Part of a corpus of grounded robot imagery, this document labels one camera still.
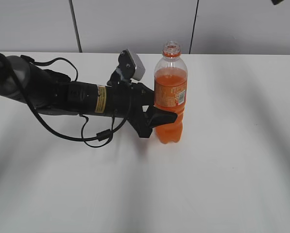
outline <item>wire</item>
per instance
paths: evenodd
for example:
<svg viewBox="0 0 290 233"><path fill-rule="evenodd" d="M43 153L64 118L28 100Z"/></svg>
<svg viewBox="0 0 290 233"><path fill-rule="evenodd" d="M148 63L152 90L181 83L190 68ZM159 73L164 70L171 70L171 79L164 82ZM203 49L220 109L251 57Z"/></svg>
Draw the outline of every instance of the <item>wire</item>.
<svg viewBox="0 0 290 233"><path fill-rule="evenodd" d="M59 61L59 60L62 60L62 61L65 61L67 62L68 64L70 64L75 70L76 70L76 78L74 81L77 81L78 80L78 70L77 68L75 67L75 65L73 63L71 63L71 61L69 61L68 59L64 58L64 57L57 57L57 58L54 58L53 60L50 60L48 62L36 62L34 60L34 58L31 58L29 56L26 56L26 55L21 55L20 56L22 59L24 59L25 61L27 62L30 62L36 66L39 66L39 67L47 67L47 66L50 66L52 65L54 62L56 61Z"/></svg>
<svg viewBox="0 0 290 233"><path fill-rule="evenodd" d="M80 117L85 118L85 123L83 124L83 126L81 128L81 138L84 138L83 131L85 129L86 124L88 123L89 118L87 116L84 116L84 115L80 115ZM115 124L115 116L112 115L111 118L112 118L111 130L110 130L110 136L108 137L108 140L104 144L99 145L99 146L93 146L93 145L88 144L87 142L84 142L87 146L92 147L92 148L100 148L100 147L106 146L109 142L111 142L111 140L113 139L113 136L114 136L113 129L114 129L114 124Z"/></svg>
<svg viewBox="0 0 290 233"><path fill-rule="evenodd" d="M130 114L130 111L131 111L131 106L132 106L132 97L130 96L130 98L129 98L129 108L128 108L128 110L127 110L127 114L125 115L125 117L123 118L123 120L121 121L121 123L114 129L114 124L115 124L115 114L113 114L112 115L112 123L111 123L111 130L110 130L110 136L109 136L109 138L108 138L108 140L104 143L104 144L102 144L102 145L100 145L100 146L92 146L92 145L90 145L90 144L88 144L86 141L84 142L87 146L89 146L89 147L92 147L92 148L99 148L99 147L103 147L103 146L105 146L105 145L107 145L109 142L111 142L112 141L112 139L113 139L113 135L114 135L114 133L116 132L116 131L118 131L123 125L124 125L124 123L127 121L127 119L128 119L128 116L129 116L129 114ZM87 117L87 116L85 116L85 115L79 115L80 117L83 117L83 118L85 118L85 123L83 124L83 126L82 126L82 128L81 128L81 138L84 138L84 136L83 136L83 131L84 131L84 128L85 128L85 126L86 126L86 124L88 123L88 121L89 121L89 118Z"/></svg>

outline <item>yellow label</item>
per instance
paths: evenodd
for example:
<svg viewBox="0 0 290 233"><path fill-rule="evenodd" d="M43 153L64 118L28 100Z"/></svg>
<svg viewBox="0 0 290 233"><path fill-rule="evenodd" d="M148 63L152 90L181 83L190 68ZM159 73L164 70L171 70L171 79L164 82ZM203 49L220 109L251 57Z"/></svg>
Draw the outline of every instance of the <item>yellow label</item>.
<svg viewBox="0 0 290 233"><path fill-rule="evenodd" d="M98 88L98 97L96 102L96 113L104 113L107 99L107 91L105 86L97 86Z"/></svg>

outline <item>black cable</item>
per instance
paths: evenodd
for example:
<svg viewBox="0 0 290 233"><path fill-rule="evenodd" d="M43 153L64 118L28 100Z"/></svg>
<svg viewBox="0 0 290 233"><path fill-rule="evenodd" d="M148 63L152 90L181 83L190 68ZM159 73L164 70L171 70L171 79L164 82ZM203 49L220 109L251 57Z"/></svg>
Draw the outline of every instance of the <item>black cable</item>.
<svg viewBox="0 0 290 233"><path fill-rule="evenodd" d="M100 145L100 146L92 146L92 145L88 144L86 141L85 141L84 143L85 143L87 146L89 146L89 147L92 147L92 148L99 148L99 147L103 147L103 146L107 145L109 142L111 142L111 140L113 139L113 135L114 135L114 133L115 133L116 131L118 131L118 130L119 130L119 129L124 125L124 123L127 121L128 116L129 116L130 111L131 111L131 106L132 106L132 98L131 98L131 96L130 96L130 98L129 98L129 108L128 108L128 110L127 110L127 114L125 115L125 117L123 118L123 120L120 122L120 124L119 124L115 129L113 129L114 124L115 124L115 114L112 115L112 123L111 123L110 136L109 136L108 140L107 140L104 144L102 144L102 145ZM85 128L86 124L87 124L88 121L89 121L89 118L88 118L87 116L84 116L84 115L79 115L79 116L85 118L85 123L84 123L84 125L83 125L82 128L81 128L81 138L84 138L84 136L83 136L83 131L84 131L84 128Z"/></svg>
<svg viewBox="0 0 290 233"><path fill-rule="evenodd" d="M190 48L189 48L189 54L191 54L191 47L192 47L192 42L193 42L194 28L195 28L195 22L197 20L198 9L199 9L199 0L197 0L197 8L195 9L193 29L192 29L192 35L191 35L191 41L190 41Z"/></svg>
<svg viewBox="0 0 290 233"><path fill-rule="evenodd" d="M82 126L82 128L81 128L81 138L84 138L84 136L83 136L83 131L84 131L84 129L85 129L86 124L88 123L89 118L88 118L87 116L84 116L84 115L80 115L80 117L85 118L85 123L83 124L83 126ZM87 142L84 142L87 146L92 147L92 148L100 148L100 147L106 146L109 142L111 142L111 140L112 140L113 137L114 137L114 132L113 132L113 130L114 130L114 124L115 124L115 116L112 115L111 118L112 118L112 122L111 122L111 130L110 130L111 134L110 134L108 140L107 140L104 144L99 145L99 146L93 146L93 145L88 144Z"/></svg>
<svg viewBox="0 0 290 233"><path fill-rule="evenodd" d="M47 66L52 65L54 62L59 61L59 60L65 61L68 64L70 64L76 70L76 78L75 78L74 81L78 80L78 70L77 70L77 68L75 67L75 65L73 63L71 63L71 61L69 61L68 59L66 59L64 57L57 57L57 58L54 58L53 60L50 60L48 62L36 62L34 60L34 58L31 58L31 57L26 56L26 55L21 55L20 57L22 59L24 59L25 61L30 62L30 63L32 63L32 64L34 64L36 66L39 66L39 67L47 67Z"/></svg>

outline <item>orange liquid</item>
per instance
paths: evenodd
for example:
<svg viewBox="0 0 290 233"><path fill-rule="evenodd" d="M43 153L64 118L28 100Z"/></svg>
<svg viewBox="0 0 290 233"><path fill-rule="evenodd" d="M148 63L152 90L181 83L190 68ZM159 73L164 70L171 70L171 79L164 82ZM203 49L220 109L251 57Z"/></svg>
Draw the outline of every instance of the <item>orange liquid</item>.
<svg viewBox="0 0 290 233"><path fill-rule="evenodd" d="M179 68L163 68L155 73L154 80L155 83L163 86L176 87L182 85L187 81L187 72ZM158 105L154 100L154 104L157 108L170 112L175 112L178 115L174 123L161 125L155 128L155 133L162 143L166 144L171 141L178 142L180 140L183 131L182 120L184 116L185 103L186 98L184 103L176 107L168 108Z"/></svg>

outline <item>bottle neck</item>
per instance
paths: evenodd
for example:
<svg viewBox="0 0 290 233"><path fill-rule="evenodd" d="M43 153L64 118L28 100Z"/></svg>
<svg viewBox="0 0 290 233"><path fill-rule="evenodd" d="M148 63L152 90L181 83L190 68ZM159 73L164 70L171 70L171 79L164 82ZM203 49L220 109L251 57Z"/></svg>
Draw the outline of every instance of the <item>bottle neck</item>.
<svg viewBox="0 0 290 233"><path fill-rule="evenodd" d="M168 61L168 62L176 62L180 59L180 56L177 56L177 57L167 57L167 56L164 56L163 55L163 59Z"/></svg>

